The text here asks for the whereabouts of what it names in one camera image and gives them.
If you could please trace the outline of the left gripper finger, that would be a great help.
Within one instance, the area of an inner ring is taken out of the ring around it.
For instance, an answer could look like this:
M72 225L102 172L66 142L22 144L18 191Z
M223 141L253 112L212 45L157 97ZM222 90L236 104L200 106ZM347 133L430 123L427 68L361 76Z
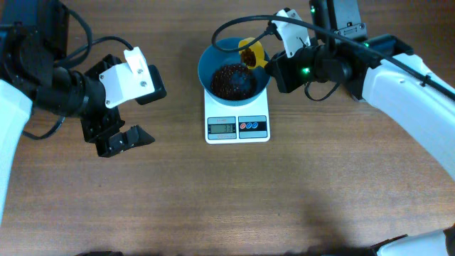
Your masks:
M149 65L148 68L155 91L153 93L149 93L148 95L136 98L135 101L139 105L146 105L151 102L163 99L165 96L167 96L167 91L164 87L164 83L158 68L155 65Z
M103 158L110 158L123 151L134 147L146 146L155 142L150 134L139 125L131 127L126 132L119 132L108 138L103 138L95 143L97 155Z

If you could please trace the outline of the red adzuki beans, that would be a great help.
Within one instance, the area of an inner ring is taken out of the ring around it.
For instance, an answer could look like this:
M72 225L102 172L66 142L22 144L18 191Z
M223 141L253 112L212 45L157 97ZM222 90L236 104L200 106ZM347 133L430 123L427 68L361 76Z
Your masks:
M257 80L253 72L242 62L224 65L212 76L212 93L224 100L246 100L257 89Z

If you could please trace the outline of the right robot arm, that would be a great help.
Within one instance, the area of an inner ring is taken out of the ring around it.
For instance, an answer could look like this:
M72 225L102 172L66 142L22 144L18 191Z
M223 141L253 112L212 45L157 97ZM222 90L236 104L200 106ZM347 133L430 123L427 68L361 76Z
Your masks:
M311 1L311 23L294 10L270 16L267 30L284 44L267 65L283 93L314 82L344 86L398 123L454 174L454 89L390 34L370 38L356 1Z

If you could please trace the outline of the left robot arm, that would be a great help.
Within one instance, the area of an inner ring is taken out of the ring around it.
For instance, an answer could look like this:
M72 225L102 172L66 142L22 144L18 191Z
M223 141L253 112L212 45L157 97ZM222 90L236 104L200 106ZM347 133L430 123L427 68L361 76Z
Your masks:
M1 196L6 197L17 145L34 108L80 120L86 142L104 158L154 138L139 126L123 132L118 107L166 96L156 66L125 44L124 55L107 55L88 71L77 66L97 45L89 25L60 1L6 1L1 15Z

